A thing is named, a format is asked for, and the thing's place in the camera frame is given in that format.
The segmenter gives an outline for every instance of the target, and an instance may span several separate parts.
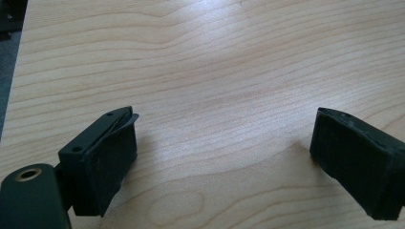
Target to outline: table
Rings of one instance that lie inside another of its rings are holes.
[[[309,157],[316,110],[405,140],[404,1],[31,0],[0,178],[133,106],[139,157],[74,228],[403,228]]]

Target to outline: wood grain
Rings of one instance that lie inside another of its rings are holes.
[[[309,158],[316,109],[405,141],[404,1],[30,0],[0,178],[131,105],[139,159],[74,228],[403,228]]]

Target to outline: floor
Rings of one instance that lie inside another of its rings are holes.
[[[9,102],[12,75],[20,45],[21,31],[13,32],[11,39],[0,41],[0,140]]]

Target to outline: light wood surface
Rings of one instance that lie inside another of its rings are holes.
[[[131,105],[139,158],[74,228],[404,228],[309,158],[318,107],[405,141],[404,1],[30,0],[0,178]]]

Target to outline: wooden table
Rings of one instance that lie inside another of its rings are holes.
[[[318,107],[405,141],[404,1],[30,0],[0,178],[131,105],[139,157],[74,228],[403,228],[309,158]]]

